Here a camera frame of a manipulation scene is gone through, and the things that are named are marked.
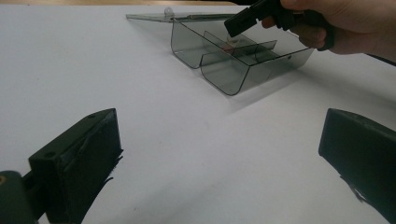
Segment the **finger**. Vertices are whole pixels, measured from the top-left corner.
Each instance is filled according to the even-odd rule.
[[[284,8],[292,10],[312,9],[323,15],[332,15],[348,4],[348,0],[280,0]]]
[[[307,46],[309,48],[312,48],[312,49],[321,49],[324,46],[324,44],[325,44],[324,40],[322,40],[322,41],[313,41],[311,39],[306,39],[306,38],[303,38],[303,37],[299,37],[299,40],[300,40],[300,42],[302,44],[304,44],[305,46]]]
[[[290,30],[299,37],[309,39],[314,42],[324,41],[326,38],[326,30],[324,28],[310,26],[304,22],[298,22],[297,25],[291,27]]]
[[[271,28],[275,25],[276,23],[273,17],[267,17],[264,20],[262,20],[262,27],[264,28]]]

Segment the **hand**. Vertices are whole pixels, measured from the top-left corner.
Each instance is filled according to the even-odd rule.
[[[335,45],[338,54],[370,53],[396,62],[396,1],[395,0],[280,0],[287,9],[307,9],[321,13],[335,27]],[[265,28],[274,20],[262,21]],[[298,21],[290,29],[310,48],[324,45],[326,30]]]

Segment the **white table surface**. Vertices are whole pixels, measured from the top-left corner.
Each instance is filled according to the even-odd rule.
[[[173,55],[172,24],[125,19],[164,8],[1,5],[0,170],[25,175],[34,152],[115,107],[124,158],[84,224],[387,223],[318,144],[330,107],[396,130],[396,67],[315,51],[227,97]]]

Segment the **black tool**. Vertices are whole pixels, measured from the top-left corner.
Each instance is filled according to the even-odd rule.
[[[361,115],[329,109],[319,155],[361,202],[396,223],[396,132]]]
[[[308,24],[323,27],[326,30],[325,45],[318,50],[322,51],[332,48],[334,46],[333,26],[324,19],[322,14],[316,11],[305,10],[303,14]],[[261,0],[231,17],[224,24],[230,36],[234,37],[255,25],[257,20],[262,21],[270,16],[274,18],[277,28],[282,28],[286,31],[297,23],[297,19],[301,17],[301,14],[295,14],[292,10],[283,8],[279,0]]]
[[[0,172],[0,223],[80,224],[120,160],[116,109],[90,114],[29,158],[24,177]]]

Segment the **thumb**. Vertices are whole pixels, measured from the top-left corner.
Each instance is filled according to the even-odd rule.
[[[323,15],[331,14],[348,0],[280,0],[280,4],[291,10],[315,10]]]

